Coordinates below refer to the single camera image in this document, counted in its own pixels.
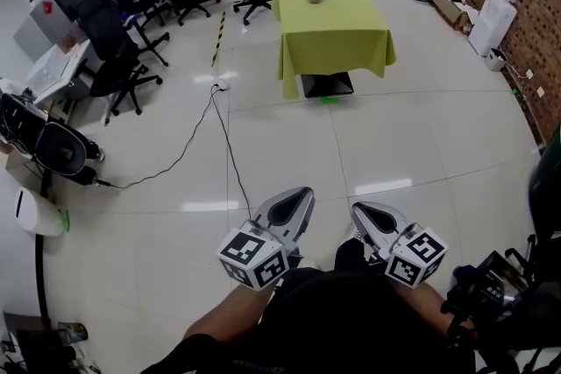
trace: power cord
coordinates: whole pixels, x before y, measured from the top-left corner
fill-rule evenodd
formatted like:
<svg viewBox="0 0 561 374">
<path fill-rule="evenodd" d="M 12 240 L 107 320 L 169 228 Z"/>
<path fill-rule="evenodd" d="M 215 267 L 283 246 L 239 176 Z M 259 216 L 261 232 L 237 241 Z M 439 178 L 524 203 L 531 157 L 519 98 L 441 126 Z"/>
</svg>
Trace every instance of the power cord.
<svg viewBox="0 0 561 374">
<path fill-rule="evenodd" d="M 226 126 L 224 125 L 224 120 L 222 119 L 222 116 L 220 115 L 220 111 L 218 110 L 218 105 L 217 102 L 214 98 L 215 94 L 217 92 L 224 92 L 226 89 L 224 88 L 220 88 L 220 86 L 218 84 L 213 84 L 212 87 L 210 88 L 210 99 L 209 102 L 207 103 L 206 108 L 204 109 L 204 111 L 202 112 L 201 118 L 199 119 L 199 121 L 197 122 L 197 124 L 195 125 L 195 128 L 193 129 L 193 134 L 191 134 L 191 137 L 189 138 L 189 140 L 187 141 L 187 143 L 185 144 L 185 146 L 183 147 L 183 151 L 181 152 L 181 156 L 175 160 L 175 162 L 169 166 L 168 168 L 161 170 L 159 172 L 157 172 L 154 175 L 151 176 L 146 176 L 145 178 L 143 178 L 142 180 L 138 180 L 138 181 L 134 181 L 131 182 L 130 184 L 127 184 L 126 186 L 117 186 L 115 184 L 111 184 L 110 182 L 107 181 L 103 181 L 103 180 L 97 180 L 97 182 L 99 184 L 101 184 L 102 186 L 106 186 L 106 187 L 114 187 L 114 188 L 118 188 L 121 190 L 125 190 L 126 188 L 132 187 L 132 186 L 136 186 L 146 180 L 153 180 L 154 178 L 157 178 L 158 176 L 160 176 L 163 173 L 167 173 L 169 172 L 172 168 L 174 168 L 179 161 L 181 161 L 183 159 L 183 156 L 185 156 L 185 152 L 187 151 L 189 145 L 191 144 L 191 142 L 193 141 L 193 139 L 195 138 L 195 134 L 197 129 L 199 128 L 199 126 L 202 123 L 202 120 L 204 119 L 204 117 L 206 116 L 207 112 L 209 111 L 210 105 L 213 103 L 215 110 L 217 111 L 217 115 L 218 115 L 218 119 L 220 120 L 220 124 L 222 125 L 222 129 L 224 131 L 224 137 L 226 138 L 226 144 L 228 145 L 228 153 L 230 154 L 231 157 L 231 163 L 234 166 L 234 170 L 236 171 L 236 176 L 238 178 L 238 184 L 239 187 L 242 190 L 242 194 L 244 195 L 244 199 L 245 199 L 245 204 L 247 205 L 247 213 L 249 214 L 250 219 L 252 218 L 252 210 L 250 208 L 250 204 L 249 204 L 249 200 L 247 198 L 247 194 L 245 193 L 245 189 L 244 186 L 242 184 L 242 181 L 239 177 L 239 170 L 238 170 L 238 166 L 236 165 L 236 160 L 234 159 L 234 153 L 232 152 L 231 149 L 231 144 L 230 144 L 230 139 L 228 137 L 228 131 L 226 130 Z"/>
</svg>

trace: forearm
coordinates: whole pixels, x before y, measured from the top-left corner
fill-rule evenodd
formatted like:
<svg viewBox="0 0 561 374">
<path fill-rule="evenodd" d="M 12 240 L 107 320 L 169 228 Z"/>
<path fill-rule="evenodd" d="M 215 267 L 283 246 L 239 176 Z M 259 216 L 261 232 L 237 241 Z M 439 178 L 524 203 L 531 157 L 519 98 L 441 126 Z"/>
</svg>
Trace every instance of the forearm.
<svg viewBox="0 0 561 374">
<path fill-rule="evenodd" d="M 193 323 L 183 338 L 195 334 L 212 336 L 228 342 L 255 326 L 265 311 L 274 286 L 255 292 L 245 286 L 236 287 L 220 304 Z"/>
<path fill-rule="evenodd" d="M 426 282 L 423 282 L 417 288 L 409 288 L 395 283 L 394 288 L 397 295 L 415 310 L 427 324 L 440 335 L 448 335 L 448 327 L 451 325 L 454 316 L 440 312 L 444 299 L 434 288 Z"/>
</svg>

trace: tablecloth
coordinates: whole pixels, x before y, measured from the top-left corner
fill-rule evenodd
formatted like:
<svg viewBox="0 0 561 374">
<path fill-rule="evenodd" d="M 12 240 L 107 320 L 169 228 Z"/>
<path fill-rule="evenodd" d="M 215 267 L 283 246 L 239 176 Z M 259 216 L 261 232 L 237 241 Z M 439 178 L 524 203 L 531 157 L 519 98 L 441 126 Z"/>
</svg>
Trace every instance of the tablecloth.
<svg viewBox="0 0 561 374">
<path fill-rule="evenodd" d="M 285 98 L 298 98 L 298 74 L 365 68 L 384 77 L 394 43 L 372 0 L 273 0 L 280 20 L 279 79 Z"/>
</svg>

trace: person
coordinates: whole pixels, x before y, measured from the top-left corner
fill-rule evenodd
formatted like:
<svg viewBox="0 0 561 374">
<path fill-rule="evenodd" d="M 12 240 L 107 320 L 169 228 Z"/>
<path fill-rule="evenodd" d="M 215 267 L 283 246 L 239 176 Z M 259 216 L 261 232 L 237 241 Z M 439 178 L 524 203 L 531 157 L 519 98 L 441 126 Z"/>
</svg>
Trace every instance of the person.
<svg viewBox="0 0 561 374">
<path fill-rule="evenodd" d="M 475 372 L 472 350 L 447 348 L 442 297 L 390 283 L 364 251 L 353 227 L 333 271 L 292 270 L 272 299 L 238 286 L 142 374 Z"/>
</svg>

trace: red object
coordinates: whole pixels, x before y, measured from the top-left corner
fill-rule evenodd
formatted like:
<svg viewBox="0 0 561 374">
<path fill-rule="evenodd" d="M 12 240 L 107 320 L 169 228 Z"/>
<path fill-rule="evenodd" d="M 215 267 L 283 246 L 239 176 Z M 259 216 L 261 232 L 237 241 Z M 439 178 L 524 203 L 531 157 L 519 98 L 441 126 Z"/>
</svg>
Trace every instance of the red object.
<svg viewBox="0 0 561 374">
<path fill-rule="evenodd" d="M 53 12 L 53 2 L 43 2 L 43 11 L 45 14 L 51 14 Z"/>
</svg>

